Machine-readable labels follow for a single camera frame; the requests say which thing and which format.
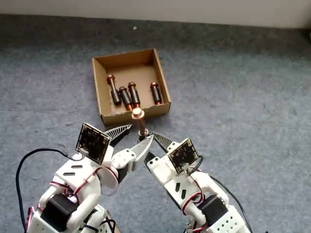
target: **open cardboard box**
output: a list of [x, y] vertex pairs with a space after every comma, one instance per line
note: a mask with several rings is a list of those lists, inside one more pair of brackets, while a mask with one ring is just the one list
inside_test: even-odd
[[[140, 98], [140, 107], [145, 111], [145, 118], [168, 113], [171, 98], [166, 86], [162, 67], [155, 49], [128, 52], [92, 59], [97, 101], [101, 118], [106, 126], [124, 124], [132, 121], [131, 112], [122, 103], [116, 106], [111, 97], [111, 87], [107, 75], [113, 74], [116, 88], [135, 82]], [[157, 82], [162, 97], [162, 104], [155, 105], [150, 84]]]

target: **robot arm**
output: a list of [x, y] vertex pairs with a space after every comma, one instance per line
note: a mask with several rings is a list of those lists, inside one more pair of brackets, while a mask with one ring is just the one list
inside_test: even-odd
[[57, 170], [39, 201], [28, 233], [75, 233], [81, 227], [87, 233], [103, 223], [107, 211], [98, 205], [101, 190], [105, 186], [116, 190], [121, 180], [144, 160], [153, 140], [152, 135], [148, 136], [134, 147], [113, 155], [113, 146], [131, 127], [125, 125], [103, 133], [83, 123], [76, 146], [78, 154], [73, 157], [81, 154], [85, 157], [80, 161], [69, 160]]
[[191, 142], [186, 139], [177, 143], [163, 135], [151, 134], [166, 155], [159, 158], [149, 152], [145, 164], [182, 213], [190, 217], [185, 232], [249, 233], [236, 208], [229, 205], [227, 194], [208, 174], [190, 169], [196, 158]]

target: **black wire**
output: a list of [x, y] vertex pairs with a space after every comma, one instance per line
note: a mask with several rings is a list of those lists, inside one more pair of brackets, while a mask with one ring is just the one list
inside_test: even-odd
[[253, 230], [251, 228], [251, 225], [249, 224], [249, 221], [248, 221], [247, 215], [245, 213], [245, 210], [243, 209], [242, 204], [240, 203], [240, 201], [236, 198], [236, 196], [233, 195], [233, 193], [231, 193], [231, 191], [223, 183], [221, 183], [219, 180], [217, 180], [215, 177], [213, 177], [211, 175], [210, 175], [210, 177], [214, 181], [216, 181], [218, 184], [220, 184], [233, 197], [233, 199], [237, 202], [237, 204], [239, 205], [239, 207], [240, 207], [240, 209], [242, 211], [242, 214], [243, 214], [243, 216], [245, 218], [245, 222], [246, 222], [247, 228], [249, 229], [250, 233], [253, 233]]
[[[21, 161], [20, 161], [20, 163], [19, 163], [19, 165], [18, 165], [18, 168], [17, 168], [17, 170], [16, 170], [15, 183], [16, 183], [16, 190], [17, 190], [17, 196], [18, 196], [18, 204], [19, 204], [20, 219], [21, 219], [21, 223], [22, 223], [23, 228], [24, 228], [24, 232], [27, 232], [27, 229], [26, 229], [26, 221], [25, 221], [25, 215], [24, 215], [24, 209], [23, 209], [23, 199], [22, 199], [22, 197], [21, 197], [20, 187], [19, 187], [19, 174], [20, 174], [21, 167], [23, 166], [23, 163], [25, 162], [25, 160], [26, 160], [29, 156], [31, 156], [31, 155], [33, 155], [33, 154], [35, 154], [35, 153], [37, 153], [37, 152], [41, 152], [41, 151], [53, 151], [53, 152], [58, 152], [58, 153], [60, 153], [61, 155], [63, 155], [64, 157], [69, 158], [69, 159], [71, 159], [71, 160], [74, 160], [74, 159], [72, 159], [71, 157], [69, 157], [69, 155], [68, 155], [66, 152], [64, 152], [64, 151], [62, 151], [62, 150], [60, 150], [60, 149], [53, 149], [53, 148], [38, 148], [38, 149], [35, 149], [35, 150], [29, 152], [28, 154], [26, 154], [26, 155], [21, 159]], [[84, 159], [84, 156], [82, 156], [81, 159], [79, 159], [79, 160], [74, 160], [74, 161], [80, 161], [80, 160], [82, 160], [82, 159]]]
[[84, 225], [84, 227], [86, 227], [86, 228], [89, 228], [89, 229], [93, 230], [95, 233], [99, 232], [99, 230], [98, 230], [97, 228], [92, 227], [92, 226], [89, 226], [89, 225], [87, 225], [87, 224], [85, 224], [85, 225]]
[[202, 164], [203, 162], [203, 156], [202, 155], [199, 155], [199, 158], [197, 158], [197, 160], [200, 159], [200, 161], [197, 163], [196, 166], [194, 166], [194, 168], [191, 170], [191, 171], [188, 171], [188, 175], [191, 175], [192, 173], [194, 173], [198, 168], [199, 166]]
[[102, 225], [105, 224], [105, 223], [108, 223], [108, 225], [109, 225], [109, 227], [110, 227], [112, 233], [114, 233], [114, 232], [115, 232], [115, 228], [116, 228], [116, 221], [113, 220], [113, 219], [107, 219], [107, 220], [102, 221], [101, 224], [100, 224], [100, 226], [102, 226]]

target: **screw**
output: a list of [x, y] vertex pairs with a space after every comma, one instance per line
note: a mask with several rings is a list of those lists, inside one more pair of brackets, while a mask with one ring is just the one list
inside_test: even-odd
[[128, 83], [128, 90], [131, 94], [132, 102], [136, 108], [140, 108], [140, 99], [134, 82]]
[[126, 87], [125, 86], [121, 86], [119, 88], [119, 93], [121, 95], [121, 98], [122, 98], [122, 101], [123, 101], [124, 105], [126, 106], [126, 109], [128, 111], [132, 111], [133, 110], [133, 108], [132, 108], [132, 100], [131, 100], [129, 94], [127, 93], [127, 91], [126, 91]]
[[148, 133], [148, 130], [145, 127], [144, 121], [145, 112], [140, 108], [134, 108], [132, 111], [132, 119], [136, 120], [139, 125], [139, 134], [145, 136]]
[[122, 103], [119, 92], [115, 85], [116, 77], [113, 74], [107, 76], [107, 83], [111, 86], [111, 97], [115, 105], [120, 105]]
[[158, 88], [159, 85], [157, 83], [151, 83], [150, 84], [150, 89], [152, 92], [152, 96], [154, 98], [155, 104], [159, 105], [162, 103], [162, 98], [161, 98], [161, 94], [160, 94], [160, 89]]

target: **bolt head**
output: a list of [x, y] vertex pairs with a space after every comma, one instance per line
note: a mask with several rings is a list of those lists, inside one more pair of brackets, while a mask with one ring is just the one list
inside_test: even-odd
[[136, 87], [136, 84], [134, 82], [129, 82], [128, 83], [128, 88], [130, 88], [131, 86]]
[[155, 83], [155, 82], [153, 82], [153, 83], [150, 84], [150, 88], [158, 87], [158, 86], [159, 86], [159, 85], [158, 85], [157, 83]]
[[134, 108], [132, 110], [132, 119], [139, 120], [145, 116], [145, 112], [141, 108]]
[[123, 90], [126, 91], [126, 87], [125, 86], [120, 86], [119, 87], [119, 91], [123, 91]]
[[111, 80], [115, 80], [116, 77], [113, 74], [108, 74], [107, 75], [107, 83], [110, 84]]

